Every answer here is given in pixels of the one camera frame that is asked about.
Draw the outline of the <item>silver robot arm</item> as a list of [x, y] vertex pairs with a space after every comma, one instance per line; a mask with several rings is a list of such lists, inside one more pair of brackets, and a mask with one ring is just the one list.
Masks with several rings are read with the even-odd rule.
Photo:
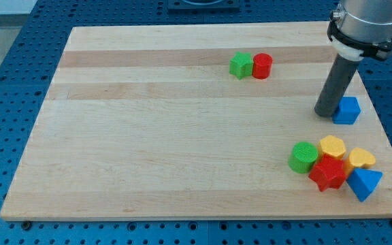
[[344, 59], [388, 59], [392, 55], [392, 0], [340, 0], [330, 13], [327, 36]]

